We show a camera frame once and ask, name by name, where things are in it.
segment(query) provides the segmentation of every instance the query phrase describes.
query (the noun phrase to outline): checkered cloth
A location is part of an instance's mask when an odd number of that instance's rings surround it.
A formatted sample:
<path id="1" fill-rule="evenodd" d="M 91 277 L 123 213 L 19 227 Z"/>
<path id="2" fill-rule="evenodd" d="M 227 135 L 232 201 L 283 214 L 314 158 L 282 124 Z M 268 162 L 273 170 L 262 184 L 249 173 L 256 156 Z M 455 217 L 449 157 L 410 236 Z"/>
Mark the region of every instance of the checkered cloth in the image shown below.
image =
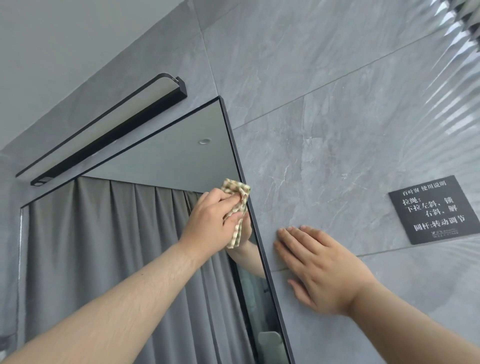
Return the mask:
<path id="1" fill-rule="evenodd" d="M 234 194 L 238 192 L 241 196 L 241 200 L 233 207 L 233 209 L 223 217 L 223 221 L 228 219 L 232 214 L 237 211 L 245 213 L 247 209 L 247 200 L 248 195 L 250 194 L 250 186 L 243 184 L 242 182 L 225 179 L 223 182 L 221 190 L 227 194 Z M 233 232 L 232 240 L 228 243 L 227 248 L 232 249 L 236 248 L 240 244 L 240 235 L 241 235 L 241 218 L 238 224 L 235 226 L 235 231 Z"/>

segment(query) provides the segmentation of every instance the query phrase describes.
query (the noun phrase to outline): sign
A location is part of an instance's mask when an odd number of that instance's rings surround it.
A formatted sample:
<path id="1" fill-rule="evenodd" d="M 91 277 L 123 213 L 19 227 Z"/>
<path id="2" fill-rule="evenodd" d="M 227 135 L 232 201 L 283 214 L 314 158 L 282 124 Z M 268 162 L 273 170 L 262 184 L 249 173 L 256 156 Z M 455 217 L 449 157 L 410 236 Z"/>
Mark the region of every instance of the sign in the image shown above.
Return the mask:
<path id="1" fill-rule="evenodd" d="M 412 244 L 480 233 L 480 221 L 455 176 L 389 195 Z"/>

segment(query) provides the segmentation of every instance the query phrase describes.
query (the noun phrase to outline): gray curtain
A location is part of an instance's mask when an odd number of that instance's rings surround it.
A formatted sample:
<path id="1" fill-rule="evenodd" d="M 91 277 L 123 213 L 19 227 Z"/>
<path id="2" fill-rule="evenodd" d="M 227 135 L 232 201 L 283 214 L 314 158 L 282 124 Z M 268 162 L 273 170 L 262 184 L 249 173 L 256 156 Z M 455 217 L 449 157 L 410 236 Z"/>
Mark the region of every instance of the gray curtain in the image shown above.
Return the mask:
<path id="1" fill-rule="evenodd" d="M 198 195 L 88 177 L 30 206 L 25 337 L 30 340 L 175 243 Z M 225 252 L 180 292 L 136 363 L 253 363 Z"/>

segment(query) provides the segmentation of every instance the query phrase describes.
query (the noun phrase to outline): black light fixture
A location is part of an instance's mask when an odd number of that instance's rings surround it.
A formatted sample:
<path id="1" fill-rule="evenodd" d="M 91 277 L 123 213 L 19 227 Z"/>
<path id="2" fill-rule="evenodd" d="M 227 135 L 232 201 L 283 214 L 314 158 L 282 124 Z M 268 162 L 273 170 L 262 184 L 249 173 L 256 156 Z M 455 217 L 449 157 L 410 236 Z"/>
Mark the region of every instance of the black light fixture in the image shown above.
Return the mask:
<path id="1" fill-rule="evenodd" d="M 179 77 L 161 73 L 17 173 L 41 186 L 187 97 Z"/>

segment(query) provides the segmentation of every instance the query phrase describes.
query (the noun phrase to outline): recessed ceiling light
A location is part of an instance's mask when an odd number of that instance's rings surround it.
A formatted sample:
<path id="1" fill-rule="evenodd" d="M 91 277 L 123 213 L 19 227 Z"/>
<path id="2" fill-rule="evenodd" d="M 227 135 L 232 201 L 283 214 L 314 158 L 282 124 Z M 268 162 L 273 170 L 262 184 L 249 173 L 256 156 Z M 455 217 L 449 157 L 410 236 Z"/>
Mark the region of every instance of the recessed ceiling light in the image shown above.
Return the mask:
<path id="1" fill-rule="evenodd" d="M 198 144 L 201 144 L 201 145 L 205 146 L 205 145 L 207 145 L 208 143 L 210 143 L 211 141 L 212 141 L 212 139 L 210 139 L 210 138 L 200 139 L 200 140 L 198 141 Z"/>

